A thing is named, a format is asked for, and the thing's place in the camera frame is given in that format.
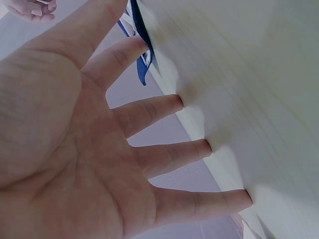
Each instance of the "palm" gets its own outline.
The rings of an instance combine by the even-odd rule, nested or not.
[[[5,91],[14,96],[1,130],[3,238],[35,232],[39,238],[129,238],[251,204],[243,190],[190,193],[149,184],[211,149],[205,140],[141,148],[127,143],[183,105],[172,95],[108,107],[106,90],[146,51],[133,37],[87,63],[124,6],[124,0],[89,2],[0,65]],[[83,13],[91,18],[77,20]]]

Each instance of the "finger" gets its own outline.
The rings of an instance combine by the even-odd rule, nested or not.
[[[155,226],[207,220],[237,213],[252,206],[245,190],[221,193],[193,193],[155,188],[157,218]]]
[[[53,14],[44,14],[42,16],[36,16],[33,14],[21,14],[17,10],[10,8],[10,7],[8,9],[13,15],[15,15],[15,16],[17,16],[25,21],[32,22],[32,23],[48,23],[54,19]]]
[[[189,163],[211,155],[212,150],[205,139],[134,148],[137,161],[147,178],[172,172]]]
[[[41,6],[33,2],[28,2],[26,0],[12,0],[10,7],[21,14],[33,14],[42,16]]]
[[[88,0],[25,47],[63,55],[81,69],[125,10],[127,0]]]
[[[48,11],[54,12],[56,10],[56,0],[50,1],[47,7],[48,7]]]
[[[113,109],[126,138],[156,121],[183,109],[178,95],[159,96],[136,101]]]
[[[52,0],[48,4],[44,4],[42,6],[42,13],[43,14],[50,14],[56,10],[56,2],[55,0]]]
[[[82,72],[106,91],[147,50],[139,36],[126,38],[90,60]]]

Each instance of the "knuckle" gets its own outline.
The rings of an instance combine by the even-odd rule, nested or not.
[[[144,103],[143,107],[145,108],[145,111],[149,116],[150,122],[155,121],[158,115],[156,107],[152,103]]]
[[[117,64],[121,67],[126,67],[129,63],[127,54],[121,49],[114,49],[111,51],[112,56],[116,60]]]

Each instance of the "blue strap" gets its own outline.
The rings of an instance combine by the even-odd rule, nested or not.
[[[144,60],[143,60],[143,57],[146,58],[145,54],[137,60],[138,76],[139,76],[141,83],[145,86],[146,85],[145,76],[150,68],[151,63],[153,62],[154,50],[153,50],[153,47],[151,44],[149,34],[148,34],[146,27],[145,27],[145,24],[143,22],[143,18],[142,18],[139,6],[137,4],[137,1],[131,0],[131,6],[132,6],[132,12],[133,12],[133,21],[135,23],[137,32],[141,36],[141,38],[144,40],[144,42],[147,44],[147,46],[149,47],[150,53],[151,53],[150,62],[148,63],[148,65],[145,65]],[[121,27],[121,29],[123,30],[123,32],[125,33],[125,35],[127,37],[129,37],[129,34],[126,32],[122,23],[120,21],[118,21],[118,24]]]

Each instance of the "hand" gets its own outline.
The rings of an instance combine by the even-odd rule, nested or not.
[[[35,23],[47,23],[54,19],[52,14],[56,9],[56,0],[2,0],[4,6],[13,15]]]
[[[205,140],[134,148],[182,110],[177,95],[111,110],[105,92],[147,46],[127,38],[88,61],[125,0],[90,0],[0,63],[0,238],[130,238],[249,207],[246,191],[193,193],[148,178],[211,154]]]

